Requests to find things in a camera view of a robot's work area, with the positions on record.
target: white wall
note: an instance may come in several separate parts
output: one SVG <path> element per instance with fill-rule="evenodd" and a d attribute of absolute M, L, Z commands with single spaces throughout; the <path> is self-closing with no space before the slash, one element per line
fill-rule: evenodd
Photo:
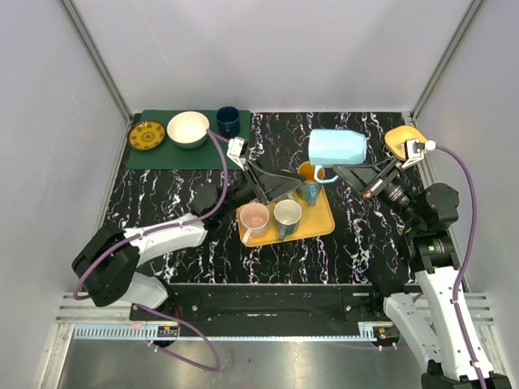
<path fill-rule="evenodd" d="M 142 109 L 410 110 L 470 0 L 75 0 Z"/>
<path fill-rule="evenodd" d="M 418 118 L 420 130 L 459 153 L 474 176 L 478 228 L 470 284 L 487 294 L 508 363 L 519 377 L 519 2 L 486 2 Z M 450 157 L 430 154 L 435 175 L 460 191 L 454 230 L 465 247 L 470 198 Z"/>
<path fill-rule="evenodd" d="M 0 2 L 0 386 L 33 383 L 124 121 L 58 0 Z"/>

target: metal floor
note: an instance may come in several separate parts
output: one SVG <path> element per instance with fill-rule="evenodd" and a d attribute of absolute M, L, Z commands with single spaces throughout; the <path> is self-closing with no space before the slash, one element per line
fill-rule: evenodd
<path fill-rule="evenodd" d="M 223 371 L 203 372 L 140 341 L 72 340 L 59 389 L 416 389 L 418 363 L 409 349 L 357 350 L 355 343 L 220 342 Z M 205 344 L 171 349 L 207 365 Z"/>

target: dark blue cup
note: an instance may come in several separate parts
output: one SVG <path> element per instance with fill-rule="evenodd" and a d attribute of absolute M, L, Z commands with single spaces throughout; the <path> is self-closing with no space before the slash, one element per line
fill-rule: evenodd
<path fill-rule="evenodd" d="M 223 107 L 217 111 L 217 124 L 221 136 L 234 138 L 240 133 L 240 113 L 234 107 Z"/>

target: yellow tray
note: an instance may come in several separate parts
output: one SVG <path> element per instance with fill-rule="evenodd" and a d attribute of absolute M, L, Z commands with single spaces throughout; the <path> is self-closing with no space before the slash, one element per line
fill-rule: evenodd
<path fill-rule="evenodd" d="M 270 203 L 267 206 L 268 211 L 270 212 L 267 233 L 262 237 L 252 238 L 246 246 L 257 247 L 273 245 L 275 243 L 297 241 L 298 239 L 304 239 L 305 237 L 328 235 L 333 232 L 335 229 L 335 221 L 333 220 L 332 209 L 330 209 L 330 203 L 328 202 L 324 188 L 321 189 L 314 207 L 310 207 L 308 202 L 301 199 L 298 194 L 294 195 L 294 199 L 302 208 L 301 222 L 299 223 L 299 228 L 295 233 L 287 235 L 284 241 L 279 240 L 279 230 L 276 227 L 276 219 L 274 218 L 274 207 L 277 203 Z M 240 240 L 243 239 L 243 234 L 245 233 L 245 230 L 240 223 L 240 212 L 243 207 L 240 207 L 237 210 Z"/>

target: mug handle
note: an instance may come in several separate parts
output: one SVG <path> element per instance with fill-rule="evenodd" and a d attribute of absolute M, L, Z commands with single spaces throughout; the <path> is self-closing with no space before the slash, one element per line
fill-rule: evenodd
<path fill-rule="evenodd" d="M 249 244 L 249 242 L 251 241 L 251 233 L 252 233 L 252 230 L 251 229 L 248 229 L 244 234 L 243 234 L 243 238 L 242 238 L 242 243 L 246 246 Z"/>
<path fill-rule="evenodd" d="M 335 182 L 339 179 L 339 176 L 335 176 L 334 178 L 330 178 L 328 180 L 321 180 L 319 178 L 319 171 L 321 169 L 323 169 L 323 166 L 317 165 L 315 167 L 315 172 L 314 172 L 314 180 L 316 180 L 319 184 L 331 184 L 332 182 Z"/>
<path fill-rule="evenodd" d="M 317 203 L 317 188 L 315 185 L 310 186 L 310 197 L 308 198 L 308 205 L 314 207 Z"/>
<path fill-rule="evenodd" d="M 286 225 L 282 225 L 279 230 L 279 240 L 284 241 L 286 237 Z"/>

